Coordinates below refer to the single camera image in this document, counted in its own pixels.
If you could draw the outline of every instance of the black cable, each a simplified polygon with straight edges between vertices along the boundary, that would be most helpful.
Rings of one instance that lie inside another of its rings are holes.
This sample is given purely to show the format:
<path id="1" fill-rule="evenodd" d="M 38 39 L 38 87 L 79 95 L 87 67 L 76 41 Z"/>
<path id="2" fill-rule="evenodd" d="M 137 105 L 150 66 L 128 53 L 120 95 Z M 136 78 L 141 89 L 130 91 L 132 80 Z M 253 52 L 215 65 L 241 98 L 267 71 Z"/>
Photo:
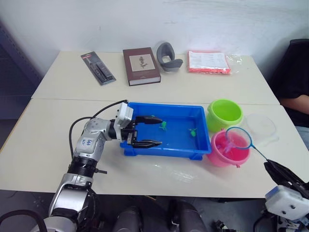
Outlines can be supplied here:
<path id="1" fill-rule="evenodd" d="M 73 146 L 72 146 L 72 130 L 73 130 L 73 127 L 76 123 L 78 123 L 79 121 L 81 120 L 84 120 L 84 119 L 92 119 L 92 117 L 81 117 L 79 119 L 77 119 L 75 122 L 72 123 L 71 127 L 70 127 L 70 131 L 69 131 L 69 144 L 70 144 L 70 150 L 71 150 L 71 157 L 73 158 Z"/>
<path id="2" fill-rule="evenodd" d="M 253 232 L 256 232 L 256 226 L 263 220 L 267 218 L 267 215 L 266 214 L 263 214 L 261 217 L 259 217 L 255 223 L 253 224 Z"/>
<path id="3" fill-rule="evenodd" d="M 112 107 L 112 106 L 114 106 L 114 105 L 123 103 L 123 102 L 128 103 L 127 100 L 117 101 L 117 102 L 115 102 L 115 103 L 113 103 L 113 104 L 110 104 L 110 105 L 104 107 L 103 109 L 99 110 L 95 115 L 92 116 L 92 118 L 95 118 L 96 116 L 98 116 L 98 114 L 100 114 L 102 111 L 104 111 L 104 110 L 106 110 L 106 109 L 108 109 L 108 108 L 110 108 L 110 107 Z"/>
<path id="4" fill-rule="evenodd" d="M 5 219 L 10 218 L 12 216 L 16 216 L 16 215 L 27 215 L 27 216 L 32 217 L 37 223 L 40 232 L 47 232 L 46 224 L 43 218 L 40 215 L 38 215 L 36 212 L 31 211 L 31 210 L 26 210 L 26 209 L 11 211 L 11 212 L 8 212 L 2 215 L 0 217 L 0 225 Z"/>

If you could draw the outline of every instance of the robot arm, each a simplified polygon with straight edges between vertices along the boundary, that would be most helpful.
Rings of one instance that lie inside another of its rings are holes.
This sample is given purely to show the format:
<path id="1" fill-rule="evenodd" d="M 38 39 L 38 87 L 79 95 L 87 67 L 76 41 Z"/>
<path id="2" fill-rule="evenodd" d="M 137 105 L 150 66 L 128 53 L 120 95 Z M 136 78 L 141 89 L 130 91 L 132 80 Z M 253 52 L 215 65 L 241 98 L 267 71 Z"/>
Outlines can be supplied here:
<path id="1" fill-rule="evenodd" d="M 106 141 L 117 139 L 137 148 L 149 148 L 161 144 L 155 140 L 137 141 L 138 123 L 156 124 L 162 120 L 153 116 L 137 116 L 132 120 L 133 109 L 121 103 L 116 120 L 92 118 L 79 138 L 67 173 L 49 207 L 49 217 L 44 220 L 48 231 L 83 231 L 98 216 L 96 195 L 91 189 L 94 173 L 107 173 L 96 168 Z M 31 232 L 39 232 L 35 227 Z"/>

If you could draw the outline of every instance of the pink plastic bucket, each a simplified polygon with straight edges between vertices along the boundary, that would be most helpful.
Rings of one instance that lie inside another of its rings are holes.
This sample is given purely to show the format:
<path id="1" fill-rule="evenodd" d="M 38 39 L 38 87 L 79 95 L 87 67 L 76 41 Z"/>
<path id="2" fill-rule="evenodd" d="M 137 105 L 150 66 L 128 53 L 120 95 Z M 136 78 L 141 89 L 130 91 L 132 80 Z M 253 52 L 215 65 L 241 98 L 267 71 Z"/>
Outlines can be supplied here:
<path id="1" fill-rule="evenodd" d="M 231 148 L 224 153 L 224 149 L 228 146 L 228 140 L 225 136 L 226 130 L 222 130 L 213 135 L 211 138 L 212 152 L 207 155 L 208 159 L 218 167 L 226 167 L 236 165 L 238 168 L 249 158 L 249 149 Z M 235 134 L 233 140 L 239 140 L 239 143 L 245 143 L 245 139 Z"/>

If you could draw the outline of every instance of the floor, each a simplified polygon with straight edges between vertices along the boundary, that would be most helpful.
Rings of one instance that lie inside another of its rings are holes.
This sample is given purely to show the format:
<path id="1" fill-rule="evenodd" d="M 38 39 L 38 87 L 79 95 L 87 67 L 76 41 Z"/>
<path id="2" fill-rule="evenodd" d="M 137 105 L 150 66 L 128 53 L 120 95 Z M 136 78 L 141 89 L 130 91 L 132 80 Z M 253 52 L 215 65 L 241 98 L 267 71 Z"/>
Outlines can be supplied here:
<path id="1" fill-rule="evenodd" d="M 0 147 L 14 127 L 16 120 L 0 120 Z M 42 217 L 47 216 L 52 193 L 22 192 L 0 190 L 0 215 L 17 209 L 30 209 Z M 166 228 L 166 213 L 171 199 L 175 197 L 157 197 L 156 200 L 145 196 L 100 195 L 101 208 L 106 221 L 105 231 L 109 231 L 117 215 L 131 205 L 138 206 L 143 214 L 146 232 L 164 232 Z M 253 223 L 260 217 L 265 208 L 264 199 L 237 200 L 231 202 L 218 202 L 222 199 L 207 198 L 176 198 L 186 200 L 196 207 L 209 232 L 214 232 L 212 223 L 223 221 L 230 229 L 242 232 L 251 232 Z M 34 221 L 27 216 L 15 216 L 1 224 L 0 232 L 29 232 Z M 268 224 L 262 225 L 258 231 L 270 232 Z"/>

